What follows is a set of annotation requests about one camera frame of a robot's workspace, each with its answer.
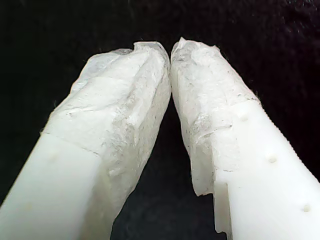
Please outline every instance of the black fabric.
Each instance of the black fabric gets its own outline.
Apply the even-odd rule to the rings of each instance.
[[[320,179],[318,0],[10,0],[0,2],[0,201],[50,112],[97,53],[183,36],[220,47]],[[212,196],[196,197],[172,101],[112,240],[212,240]]]

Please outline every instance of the black background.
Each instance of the black background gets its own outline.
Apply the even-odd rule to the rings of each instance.
[[[0,2],[0,202],[90,56],[136,41],[170,52],[181,36],[220,47],[319,180],[316,0],[10,0]],[[171,101],[111,239],[225,239],[212,201],[193,192]]]

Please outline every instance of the white plastic jaw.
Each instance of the white plastic jaw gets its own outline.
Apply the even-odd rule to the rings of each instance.
[[[138,42],[91,57],[0,208],[1,240],[106,240],[155,144],[169,57]]]
[[[228,240],[318,240],[320,184],[217,47],[184,40],[170,80],[195,193]]]

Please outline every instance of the white plastic piece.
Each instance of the white plastic piece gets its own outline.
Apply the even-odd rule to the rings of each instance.
[[[170,80],[197,195],[229,240],[319,240],[320,184],[217,47],[181,39]]]
[[[155,144],[169,57],[138,42],[91,57],[0,208],[1,240],[106,240]]]

